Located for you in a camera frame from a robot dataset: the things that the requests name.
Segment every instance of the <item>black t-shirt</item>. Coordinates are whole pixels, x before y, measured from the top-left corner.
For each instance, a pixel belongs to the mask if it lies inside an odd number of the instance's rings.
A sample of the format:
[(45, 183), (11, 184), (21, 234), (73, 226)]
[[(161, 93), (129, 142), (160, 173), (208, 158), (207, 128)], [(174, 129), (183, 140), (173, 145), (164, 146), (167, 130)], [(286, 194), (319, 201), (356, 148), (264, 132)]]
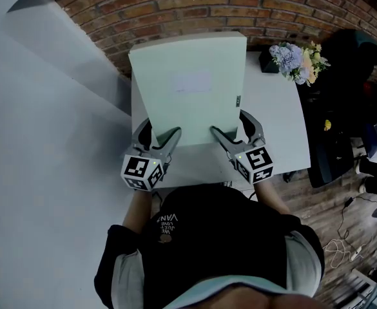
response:
[(113, 266), (121, 254), (139, 249), (144, 267), (144, 307), (163, 308), (200, 280), (226, 275), (262, 277), (285, 288), (284, 237), (299, 232), (324, 254), (314, 231), (292, 215), (248, 200), (219, 185), (179, 188), (166, 199), (142, 234), (118, 226), (108, 231), (95, 289), (112, 308)]

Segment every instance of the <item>light green box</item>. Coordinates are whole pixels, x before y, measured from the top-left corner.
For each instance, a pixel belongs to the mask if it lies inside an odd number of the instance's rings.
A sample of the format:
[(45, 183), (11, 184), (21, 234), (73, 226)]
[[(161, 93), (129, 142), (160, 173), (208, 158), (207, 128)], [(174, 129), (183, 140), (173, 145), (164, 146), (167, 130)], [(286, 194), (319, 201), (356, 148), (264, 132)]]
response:
[(182, 128), (179, 146), (215, 142), (215, 126), (237, 134), (247, 39), (203, 33), (135, 45), (130, 61), (155, 136)]

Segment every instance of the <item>white table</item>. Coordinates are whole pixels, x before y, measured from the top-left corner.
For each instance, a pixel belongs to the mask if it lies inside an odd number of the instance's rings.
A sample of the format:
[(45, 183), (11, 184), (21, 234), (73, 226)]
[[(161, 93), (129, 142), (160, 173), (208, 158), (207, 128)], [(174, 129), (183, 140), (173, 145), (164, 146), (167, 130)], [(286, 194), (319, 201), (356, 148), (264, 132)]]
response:
[[(247, 52), (241, 109), (252, 114), (263, 126), (267, 149), (273, 158), (273, 174), (310, 167), (309, 145), (303, 111), (294, 82), (281, 74), (262, 73), (258, 52)], [(148, 115), (132, 78), (132, 131)], [(238, 119), (237, 140), (247, 136)], [(202, 183), (239, 181), (243, 177), (234, 170), (225, 150), (218, 143), (177, 147), (167, 175), (157, 188), (181, 187)]]

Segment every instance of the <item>brick wall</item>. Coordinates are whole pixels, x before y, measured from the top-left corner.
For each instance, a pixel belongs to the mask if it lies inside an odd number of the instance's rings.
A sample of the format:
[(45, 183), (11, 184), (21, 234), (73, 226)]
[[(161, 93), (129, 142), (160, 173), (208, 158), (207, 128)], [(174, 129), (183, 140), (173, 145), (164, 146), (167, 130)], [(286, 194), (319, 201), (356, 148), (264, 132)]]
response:
[(284, 40), (322, 42), (340, 28), (377, 39), (377, 11), (364, 0), (56, 1), (128, 77), (134, 44), (189, 33), (239, 31), (250, 50)]

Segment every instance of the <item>white sleeve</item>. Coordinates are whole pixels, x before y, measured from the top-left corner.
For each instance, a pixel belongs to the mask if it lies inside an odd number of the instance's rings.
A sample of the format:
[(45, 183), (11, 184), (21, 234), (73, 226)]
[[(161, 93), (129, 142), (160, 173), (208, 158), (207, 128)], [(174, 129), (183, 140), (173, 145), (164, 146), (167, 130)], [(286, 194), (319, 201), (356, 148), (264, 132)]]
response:
[(114, 309), (144, 308), (144, 269), (141, 253), (121, 254), (115, 260), (111, 284)]
[(310, 243), (297, 231), (285, 237), (287, 289), (314, 296), (322, 278), (320, 260)]

